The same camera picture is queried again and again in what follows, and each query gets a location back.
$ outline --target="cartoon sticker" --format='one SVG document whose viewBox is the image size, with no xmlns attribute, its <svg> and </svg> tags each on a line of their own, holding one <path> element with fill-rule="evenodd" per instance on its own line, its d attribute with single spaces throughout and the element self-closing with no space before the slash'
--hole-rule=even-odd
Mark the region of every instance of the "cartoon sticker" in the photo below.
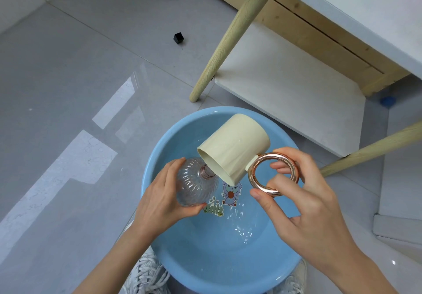
<svg viewBox="0 0 422 294">
<path fill-rule="evenodd" d="M 215 196 L 210 199 L 207 206 L 204 208 L 205 213 L 211 213 L 217 216 L 224 216 L 223 205 L 220 205 L 220 201 L 215 199 Z"/>
<path fill-rule="evenodd" d="M 241 189 L 242 189 L 242 184 L 240 183 L 236 186 L 231 186 L 223 182 L 223 193 L 221 193 L 221 195 L 223 195 L 224 197 L 223 204 L 236 206 L 237 201 L 239 199 L 239 195 L 241 194 L 240 193 Z"/>
</svg>

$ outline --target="hand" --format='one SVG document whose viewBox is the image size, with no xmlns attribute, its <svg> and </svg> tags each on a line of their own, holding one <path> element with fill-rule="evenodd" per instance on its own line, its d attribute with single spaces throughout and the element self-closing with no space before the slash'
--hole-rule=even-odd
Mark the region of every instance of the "hand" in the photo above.
<svg viewBox="0 0 422 294">
<path fill-rule="evenodd" d="M 130 228 L 151 236 L 152 240 L 182 218 L 194 216 L 206 206 L 183 207 L 176 198 L 176 176 L 186 158 L 173 160 L 164 166 L 145 190 Z"/>
<path fill-rule="evenodd" d="M 284 162 L 270 165 L 279 174 L 268 182 L 268 187 L 292 199 L 300 212 L 300 216 L 291 218 L 271 196 L 258 189 L 250 191 L 267 212 L 280 238 L 329 278 L 335 278 L 352 264 L 356 265 L 357 260 L 364 261 L 366 256 L 351 237 L 334 191 L 325 182 L 311 156 L 291 147 L 274 152 L 292 158 L 305 182 L 300 188 L 284 176 L 290 174 Z"/>
</svg>

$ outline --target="white sneaker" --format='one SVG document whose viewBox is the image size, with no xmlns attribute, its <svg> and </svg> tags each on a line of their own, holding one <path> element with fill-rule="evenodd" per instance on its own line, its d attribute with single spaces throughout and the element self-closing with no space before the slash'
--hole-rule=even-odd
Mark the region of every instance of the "white sneaker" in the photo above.
<svg viewBox="0 0 422 294">
<path fill-rule="evenodd" d="M 171 294 L 166 284 L 169 277 L 150 246 L 133 267 L 122 289 L 125 294 Z"/>
<path fill-rule="evenodd" d="M 306 262 L 301 260 L 296 268 L 281 284 L 267 291 L 267 294 L 304 294 L 308 269 Z"/>
</svg>

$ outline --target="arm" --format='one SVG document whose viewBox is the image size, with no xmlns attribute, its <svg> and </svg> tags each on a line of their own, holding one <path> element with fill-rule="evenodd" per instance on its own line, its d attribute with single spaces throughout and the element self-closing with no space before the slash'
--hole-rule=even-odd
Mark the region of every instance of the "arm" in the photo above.
<svg viewBox="0 0 422 294">
<path fill-rule="evenodd" d="M 283 162 L 271 164 L 277 174 L 268 186 L 292 199 L 300 216 L 288 218 L 274 199 L 261 190 L 250 194 L 267 212 L 280 238 L 327 275 L 344 294 L 397 294 L 377 265 L 356 245 L 341 214 L 337 197 L 312 158 L 291 147 L 275 150 L 292 158 L 305 182 L 303 188 L 283 174 Z"/>
<path fill-rule="evenodd" d="M 170 163 L 145 190 L 133 224 L 74 294 L 117 294 L 136 261 L 154 239 L 184 217 L 197 215 L 204 207 L 182 207 L 176 199 L 176 175 L 185 158 Z"/>
</svg>

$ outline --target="blue plastic basin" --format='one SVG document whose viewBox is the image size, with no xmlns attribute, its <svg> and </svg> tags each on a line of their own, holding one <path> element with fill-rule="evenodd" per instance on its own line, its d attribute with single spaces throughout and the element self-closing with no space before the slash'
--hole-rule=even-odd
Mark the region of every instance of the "blue plastic basin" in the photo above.
<svg viewBox="0 0 422 294">
<path fill-rule="evenodd" d="M 271 140 L 268 151 L 282 146 L 297 148 L 277 124 L 256 112 L 231 106 L 197 111 L 178 121 L 155 146 L 145 168 L 141 195 L 164 165 L 175 158 L 198 156 L 196 148 L 232 115 L 242 113 L 256 120 Z M 256 176 L 266 184 L 275 174 L 267 163 Z M 152 244 L 158 259 L 171 275 L 202 294 L 261 294 L 281 283 L 300 256 L 277 235 L 264 210 L 250 196 L 247 175 L 241 180 L 236 206 L 223 205 L 224 216 L 201 212 L 179 221 Z M 222 182 L 215 192 L 221 205 Z M 299 215 L 285 196 L 276 197 L 287 216 Z"/>
</svg>

